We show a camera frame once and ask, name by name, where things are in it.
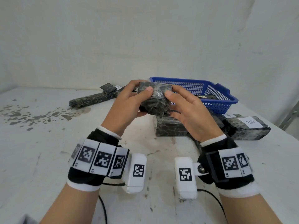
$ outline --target person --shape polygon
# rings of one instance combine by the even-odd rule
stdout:
[[[140,81],[142,80],[132,80],[124,88],[101,126],[88,136],[89,139],[117,146],[126,127],[136,117],[146,115],[139,112],[139,106],[142,101],[151,97],[153,88],[148,87],[139,94],[132,93]],[[175,103],[171,109],[177,112],[171,112],[171,116],[184,124],[192,137],[201,143],[203,151],[237,146],[231,138],[223,134],[199,98],[181,86],[173,85],[173,91],[176,93],[165,93],[165,96]],[[40,224],[91,223],[104,178],[105,176],[70,168],[67,184]],[[229,224],[281,223],[258,192],[252,174],[248,178],[236,178],[230,185],[218,183],[216,187]]]

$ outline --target black cable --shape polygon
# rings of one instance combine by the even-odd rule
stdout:
[[[125,183],[111,184],[111,183],[105,183],[105,182],[103,182],[102,184],[105,184],[105,185],[114,185],[114,186],[124,186],[125,185]]]
[[[197,189],[197,192],[206,192],[206,193],[209,193],[210,195],[212,195],[212,196],[217,200],[217,202],[219,203],[219,205],[220,205],[220,207],[221,207],[221,209],[222,209],[222,211],[223,211],[223,214],[224,214],[224,216],[226,217],[225,212],[224,212],[224,208],[223,208],[222,204],[221,204],[220,201],[217,199],[217,197],[214,196],[213,193],[210,193],[209,191],[207,191],[207,190],[205,190],[205,189]]]
[[[104,202],[103,202],[103,200],[100,196],[99,196],[99,199],[100,199],[100,201],[102,203],[102,206],[103,206],[104,215],[105,215],[105,223],[108,224],[107,213],[106,213],[106,208],[105,208]]]

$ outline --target fingernail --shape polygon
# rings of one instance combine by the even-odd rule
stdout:
[[[151,86],[147,87],[145,90],[152,91],[153,88]]]
[[[170,96],[171,94],[172,94],[172,91],[170,91],[170,90],[165,91],[165,95]]]

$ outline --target blue basket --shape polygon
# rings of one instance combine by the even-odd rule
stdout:
[[[202,99],[206,107],[215,113],[225,114],[232,104],[238,103],[238,99],[230,94],[230,90],[221,84],[216,85],[210,81],[192,79],[173,79],[163,77],[150,77],[151,82],[180,85],[197,96],[213,94],[219,100]]]

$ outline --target white table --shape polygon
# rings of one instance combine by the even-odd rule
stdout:
[[[20,87],[0,94],[1,223],[16,223],[25,213],[36,220],[43,217],[66,182],[67,161],[77,141],[101,124],[114,100],[79,111],[68,110],[68,101],[98,92]],[[232,105],[229,113],[260,117],[241,103]],[[28,117],[35,120],[18,122],[23,115],[27,119],[21,121]],[[299,141],[261,119],[272,128],[269,135],[260,141],[237,141],[237,144],[250,157],[262,194],[281,221],[298,223]],[[178,198],[174,158],[190,156],[195,162],[199,153],[192,140],[157,138],[152,116],[146,115],[133,121],[120,144],[132,152],[150,155],[141,193],[126,194],[121,187],[102,186],[100,195],[110,224],[226,223],[221,208],[210,195],[201,192],[196,200],[190,201]],[[106,178],[105,182],[117,181]],[[214,184],[205,185],[197,178],[197,186],[219,197]],[[93,223],[104,223],[99,202]]]

